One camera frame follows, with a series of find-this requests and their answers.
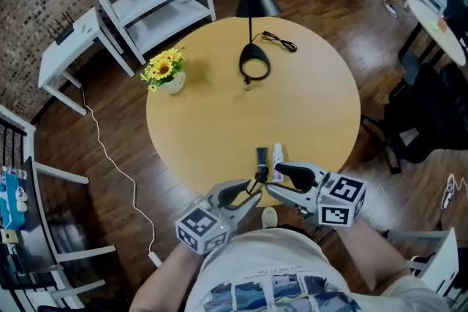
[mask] white side table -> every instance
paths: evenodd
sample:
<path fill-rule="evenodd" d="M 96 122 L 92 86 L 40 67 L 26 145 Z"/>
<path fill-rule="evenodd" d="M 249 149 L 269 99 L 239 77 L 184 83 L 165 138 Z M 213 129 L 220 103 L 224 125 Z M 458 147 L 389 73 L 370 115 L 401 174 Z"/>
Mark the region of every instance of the white side table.
<path fill-rule="evenodd" d="M 72 101 L 56 88 L 51 87 L 49 82 L 54 76 L 63 75 L 73 85 L 81 88 L 81 83 L 67 71 L 67 68 L 79 55 L 94 44 L 96 38 L 109 50 L 130 77 L 133 77 L 135 73 L 121 57 L 123 50 L 99 18 L 94 7 L 76 20 L 73 26 L 74 31 L 60 45 L 54 42 L 42 54 L 37 85 L 84 116 L 86 114 L 85 108 Z"/>

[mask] round wooden table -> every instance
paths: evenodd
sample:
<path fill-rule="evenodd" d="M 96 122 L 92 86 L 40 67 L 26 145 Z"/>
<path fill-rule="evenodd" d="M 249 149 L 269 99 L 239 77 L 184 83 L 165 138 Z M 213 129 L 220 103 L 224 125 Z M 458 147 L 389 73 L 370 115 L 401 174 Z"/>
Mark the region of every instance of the round wooden table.
<path fill-rule="evenodd" d="M 298 51 L 289 53 L 256 38 L 270 59 L 271 74 L 252 82 L 250 91 L 244 90 L 238 68 L 249 41 L 248 19 L 227 18 L 178 44 L 185 47 L 186 58 L 181 92 L 148 93 L 146 116 L 156 152 L 187 188 L 202 195 L 216 183 L 253 180 L 256 147 L 268 148 L 271 179 L 274 143 L 282 144 L 285 161 L 311 162 L 331 172 L 343 166 L 355 144 L 361 104 L 341 56 L 296 23 L 252 20 L 253 35 L 264 30 L 294 42 Z M 289 179 L 285 184 L 292 186 Z M 275 204 L 279 202 L 264 191 L 260 206 Z"/>

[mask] white bottle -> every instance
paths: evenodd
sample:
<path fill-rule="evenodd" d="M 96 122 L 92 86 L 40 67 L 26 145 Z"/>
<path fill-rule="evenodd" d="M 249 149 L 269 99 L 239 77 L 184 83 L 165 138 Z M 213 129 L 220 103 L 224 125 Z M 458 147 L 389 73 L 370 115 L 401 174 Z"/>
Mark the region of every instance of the white bottle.
<path fill-rule="evenodd" d="M 281 143 L 275 143 L 275 147 L 273 149 L 273 157 L 271 158 L 273 161 L 273 177 L 272 182 L 281 183 L 284 181 L 284 176 L 277 170 L 275 170 L 275 166 L 278 163 L 282 163 L 284 161 L 283 157 L 283 150 L 281 148 Z"/>

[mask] yellow flower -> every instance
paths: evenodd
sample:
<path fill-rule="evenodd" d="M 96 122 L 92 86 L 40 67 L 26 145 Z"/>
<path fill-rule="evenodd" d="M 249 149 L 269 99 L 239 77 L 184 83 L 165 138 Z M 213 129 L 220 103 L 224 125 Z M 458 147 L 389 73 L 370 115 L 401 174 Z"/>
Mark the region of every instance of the yellow flower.
<path fill-rule="evenodd" d="M 154 76 L 157 80 L 162 80 L 166 78 L 173 71 L 172 62 L 167 59 L 159 60 L 156 65 L 157 73 Z"/>

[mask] white chair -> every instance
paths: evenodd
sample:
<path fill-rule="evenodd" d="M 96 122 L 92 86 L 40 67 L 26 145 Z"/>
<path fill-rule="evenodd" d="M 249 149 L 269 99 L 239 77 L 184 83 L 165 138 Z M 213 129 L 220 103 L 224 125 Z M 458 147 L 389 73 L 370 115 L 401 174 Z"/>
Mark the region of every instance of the white chair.
<path fill-rule="evenodd" d="M 414 257 L 408 261 L 413 270 L 419 270 L 419 277 L 428 288 L 444 295 L 458 274 L 458 249 L 455 230 L 446 232 L 401 232 L 390 230 L 388 237 L 393 239 L 422 239 L 439 242 L 436 251 L 427 263 L 415 262 Z"/>
<path fill-rule="evenodd" d="M 17 154 L 18 152 L 15 152 L 15 143 L 17 142 L 17 139 L 19 139 L 19 144 L 16 143 L 17 148 L 19 147 L 19 158 L 20 158 L 20 164 L 18 165 L 19 167 L 24 163 L 28 158 L 31 158 L 31 166 L 32 166 L 32 177 L 34 181 L 34 191 L 36 195 L 36 201 L 37 201 L 37 206 L 38 206 L 38 211 L 39 215 L 41 218 L 42 222 L 42 227 L 44 228 L 44 235 L 46 237 L 46 240 L 50 246 L 50 250 L 52 252 L 53 258 L 55 261 L 60 264 L 62 262 L 68 262 L 71 260 L 79 260 L 79 259 L 86 259 L 92 256 L 97 256 L 97 255 L 102 255 L 102 254 L 108 254 L 110 252 L 116 251 L 115 246 L 105 246 L 101 248 L 95 248 L 92 250 L 87 250 L 87 251 L 76 251 L 76 252 L 69 252 L 69 253 L 59 253 L 57 251 L 57 248 L 53 242 L 52 235 L 50 233 L 50 228 L 48 226 L 47 219 L 45 217 L 45 211 L 44 207 L 42 205 L 42 199 L 41 199 L 41 192 L 39 188 L 39 180 L 37 178 L 38 173 L 43 173 L 45 175 L 49 175 L 52 177 L 56 178 L 61 178 L 64 180 L 69 180 L 75 183 L 81 183 L 83 185 L 86 185 L 89 183 L 89 179 L 87 177 L 83 177 L 81 175 L 75 175 L 69 172 L 64 172 L 63 170 L 58 170 L 56 168 L 49 167 L 44 164 L 40 164 L 37 161 L 34 160 L 34 133 L 36 128 L 28 123 L 27 121 L 23 120 L 4 106 L 0 105 L 0 131 L 2 126 L 4 127 L 4 133 L 0 133 L 3 137 L 3 150 L 0 150 L 2 152 L 2 158 L 1 158 L 1 163 L 6 164 L 7 166 L 9 164 L 14 164 L 15 159 L 17 159 Z M 12 137 L 11 142 L 8 142 L 9 144 L 6 143 L 6 139 L 8 137 L 6 136 L 8 132 L 12 132 Z M 6 150 L 10 149 L 11 151 L 11 161 L 12 163 L 9 163 L 6 160 Z M 31 301 L 31 299 L 34 299 L 35 301 L 38 300 L 55 300 L 57 301 L 58 299 L 65 298 L 67 301 L 67 305 L 70 308 L 83 308 L 83 304 L 81 301 L 78 299 L 77 294 L 87 291 L 89 289 L 93 289 L 95 287 L 99 287 L 103 284 L 105 284 L 104 281 L 98 281 L 77 289 L 73 289 L 68 280 L 67 277 L 65 276 L 63 272 L 63 268 L 61 265 L 56 265 L 53 268 L 50 268 L 48 271 L 51 272 L 54 281 L 56 282 L 58 291 L 55 289 L 52 290 L 40 290 L 37 289 L 37 292 L 31 292 L 27 291 L 25 292 L 20 292 L 16 293 L 18 296 L 18 299 L 20 300 L 21 304 L 27 311 L 34 311 L 34 309 L 31 309 L 31 305 L 34 305 Z"/>

